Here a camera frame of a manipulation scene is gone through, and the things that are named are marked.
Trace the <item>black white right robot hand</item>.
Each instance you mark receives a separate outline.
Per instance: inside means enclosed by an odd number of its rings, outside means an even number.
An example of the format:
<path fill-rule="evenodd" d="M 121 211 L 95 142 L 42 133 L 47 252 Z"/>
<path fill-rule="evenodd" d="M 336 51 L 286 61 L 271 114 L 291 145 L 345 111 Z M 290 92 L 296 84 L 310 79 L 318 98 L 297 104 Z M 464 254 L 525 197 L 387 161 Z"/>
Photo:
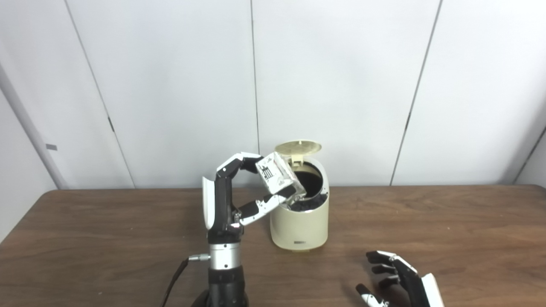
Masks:
<path fill-rule="evenodd" d="M 444 307 L 435 276 L 432 273 L 420 276 L 418 271 L 396 253 L 386 251 L 369 251 L 367 262 L 374 264 L 374 274 L 390 274 L 378 282 L 380 288 L 400 285 L 408 294 L 412 307 Z"/>

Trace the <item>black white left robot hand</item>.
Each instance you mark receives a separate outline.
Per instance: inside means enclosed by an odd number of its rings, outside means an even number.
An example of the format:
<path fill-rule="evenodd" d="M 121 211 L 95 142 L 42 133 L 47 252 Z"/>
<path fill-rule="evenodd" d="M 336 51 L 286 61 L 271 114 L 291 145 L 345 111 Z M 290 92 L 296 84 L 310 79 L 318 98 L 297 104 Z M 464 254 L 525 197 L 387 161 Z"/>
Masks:
<path fill-rule="evenodd" d="M 258 174 L 268 194 L 236 207 L 232 180 L 239 171 Z M 280 205 L 290 206 L 304 198 L 306 190 L 291 166 L 278 152 L 261 156 L 240 152 L 217 168 L 214 180 L 202 178 L 203 217 L 209 244 L 239 243 L 244 226 L 269 214 Z"/>

